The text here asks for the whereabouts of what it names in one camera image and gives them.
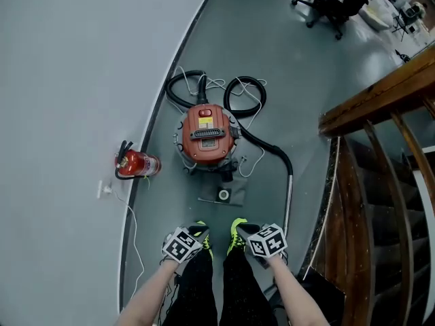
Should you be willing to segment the person's green shoe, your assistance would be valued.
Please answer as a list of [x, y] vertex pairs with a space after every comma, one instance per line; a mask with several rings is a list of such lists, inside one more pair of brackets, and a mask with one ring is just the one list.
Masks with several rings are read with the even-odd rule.
[[[206, 225], [206, 223], [202, 220], [198, 220], [198, 221], [196, 221], [196, 223], [203, 223]], [[211, 245], [211, 241], [210, 241], [209, 229], [208, 229], [208, 236], [206, 237], [206, 239], [200, 240], [200, 241], [202, 242], [203, 249], [208, 251], [211, 258], [213, 259], [213, 251], [212, 251], [212, 245]]]
[[237, 228], [241, 224], [247, 223], [247, 219], [244, 218], [236, 218], [231, 227], [230, 227], [230, 244], [227, 250], [227, 255], [230, 254], [230, 252], [234, 251], [235, 249], [240, 249], [242, 251], [245, 251], [245, 239], [238, 233]]

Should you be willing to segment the person's left green shoe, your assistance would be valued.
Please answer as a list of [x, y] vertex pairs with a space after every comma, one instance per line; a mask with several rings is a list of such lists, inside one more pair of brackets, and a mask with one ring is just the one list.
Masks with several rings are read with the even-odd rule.
[[[203, 223], [206, 225], [206, 223], [202, 220], [198, 220], [198, 221], [196, 221], [196, 223]], [[208, 229], [208, 236], [206, 237], [206, 239], [200, 240], [200, 241], [202, 242], [203, 249], [208, 251], [211, 258], [213, 259], [213, 251], [212, 251], [212, 245], [211, 245], [211, 241], [210, 241], [209, 229]]]

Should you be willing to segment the dark wooden stairs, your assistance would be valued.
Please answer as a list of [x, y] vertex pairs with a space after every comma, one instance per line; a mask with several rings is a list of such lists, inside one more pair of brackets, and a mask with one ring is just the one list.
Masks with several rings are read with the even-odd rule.
[[411, 171], [369, 147], [344, 138], [338, 188], [345, 216], [347, 324], [422, 326], [430, 285], [430, 241]]

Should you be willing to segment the red vacuum cleaner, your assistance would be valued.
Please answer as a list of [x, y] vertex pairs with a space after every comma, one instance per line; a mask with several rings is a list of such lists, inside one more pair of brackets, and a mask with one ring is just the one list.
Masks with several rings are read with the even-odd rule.
[[215, 173], [229, 183], [239, 164], [235, 150], [240, 138], [241, 127], [229, 110], [216, 104], [199, 104], [182, 115], [173, 143], [188, 173]]

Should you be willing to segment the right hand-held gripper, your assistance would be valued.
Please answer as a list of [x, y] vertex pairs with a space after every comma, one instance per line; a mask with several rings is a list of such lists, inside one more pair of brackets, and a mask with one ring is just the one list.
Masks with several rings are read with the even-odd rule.
[[251, 252], [256, 257], [270, 258], [287, 249], [283, 230], [273, 223], [262, 228], [255, 223], [240, 223], [237, 226], [238, 235], [249, 244]]

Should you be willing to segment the person's right green shoe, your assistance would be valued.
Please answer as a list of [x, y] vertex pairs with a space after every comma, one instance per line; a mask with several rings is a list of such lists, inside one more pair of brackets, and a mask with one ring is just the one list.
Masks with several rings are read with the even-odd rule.
[[241, 224], [247, 223], [247, 219], [244, 218], [236, 218], [231, 227], [230, 227], [230, 244], [227, 250], [227, 255], [230, 254], [230, 252], [234, 251], [235, 249], [240, 249], [242, 251], [245, 251], [245, 239], [238, 233], [237, 228]]

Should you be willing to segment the person's left leg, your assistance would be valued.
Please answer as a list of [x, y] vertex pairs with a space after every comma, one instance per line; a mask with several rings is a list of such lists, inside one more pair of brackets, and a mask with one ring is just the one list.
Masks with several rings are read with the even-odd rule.
[[211, 254], [202, 249], [186, 264], [162, 326], [218, 326], [212, 278]]

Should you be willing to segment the black vacuum floor nozzle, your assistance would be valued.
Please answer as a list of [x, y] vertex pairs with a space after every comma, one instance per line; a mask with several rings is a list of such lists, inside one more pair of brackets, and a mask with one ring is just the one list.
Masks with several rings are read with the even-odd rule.
[[263, 289], [263, 294], [268, 300], [274, 317], [277, 319], [279, 325], [287, 324], [289, 319], [285, 311], [281, 295], [275, 283]]

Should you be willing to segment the person's right forearm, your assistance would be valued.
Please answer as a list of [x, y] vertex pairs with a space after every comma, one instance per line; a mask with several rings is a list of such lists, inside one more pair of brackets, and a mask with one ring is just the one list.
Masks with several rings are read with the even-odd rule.
[[279, 255], [267, 259], [291, 326], [329, 326], [315, 300], [297, 281]]

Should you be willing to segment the person's left forearm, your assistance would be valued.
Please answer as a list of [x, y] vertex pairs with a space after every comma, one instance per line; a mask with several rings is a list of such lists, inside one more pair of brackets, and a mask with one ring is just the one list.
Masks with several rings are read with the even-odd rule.
[[126, 305], [114, 326], [152, 326], [162, 305], [167, 285], [178, 267], [176, 261], [164, 260]]

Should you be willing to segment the wooden stair railing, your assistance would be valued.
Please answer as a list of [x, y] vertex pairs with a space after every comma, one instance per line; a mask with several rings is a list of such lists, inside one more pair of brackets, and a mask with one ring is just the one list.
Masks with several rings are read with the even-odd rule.
[[326, 204], [321, 229], [311, 251], [310, 268], [345, 294], [341, 326], [353, 308], [346, 300], [347, 277], [345, 216], [338, 188], [340, 143], [350, 138], [369, 147], [377, 143], [387, 157], [411, 171], [425, 212], [430, 241], [430, 285], [422, 326], [435, 326], [435, 144], [424, 148], [405, 120], [423, 109], [435, 123], [435, 46], [323, 115], [319, 132], [331, 140], [326, 180]]

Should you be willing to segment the red fire extinguisher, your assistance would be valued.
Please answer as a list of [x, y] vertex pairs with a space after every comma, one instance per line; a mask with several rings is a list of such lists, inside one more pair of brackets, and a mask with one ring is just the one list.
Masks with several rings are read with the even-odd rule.
[[117, 179], [140, 179], [160, 172], [162, 164], [158, 157], [131, 149], [132, 146], [132, 141], [123, 141], [115, 154], [114, 174]]

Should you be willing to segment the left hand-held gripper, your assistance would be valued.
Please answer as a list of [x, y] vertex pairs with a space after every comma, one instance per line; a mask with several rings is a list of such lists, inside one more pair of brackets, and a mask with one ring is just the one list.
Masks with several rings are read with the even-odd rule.
[[203, 223], [193, 223], [188, 228], [177, 227], [168, 234], [162, 245], [164, 258], [183, 263], [192, 259], [202, 248], [199, 240], [205, 240], [209, 227]]

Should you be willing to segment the person's right leg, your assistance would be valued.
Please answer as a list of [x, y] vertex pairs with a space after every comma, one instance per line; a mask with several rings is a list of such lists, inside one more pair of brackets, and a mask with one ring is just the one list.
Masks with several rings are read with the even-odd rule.
[[233, 248], [224, 260], [223, 292], [219, 326], [278, 326], [241, 248]]

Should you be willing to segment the person's leg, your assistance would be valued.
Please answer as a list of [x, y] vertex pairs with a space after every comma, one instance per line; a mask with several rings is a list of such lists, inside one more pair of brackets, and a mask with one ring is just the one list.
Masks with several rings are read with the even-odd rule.
[[162, 326], [218, 326], [212, 278], [211, 254], [202, 249], [186, 264]]
[[241, 248], [233, 248], [224, 260], [223, 292], [219, 326], [278, 326]]

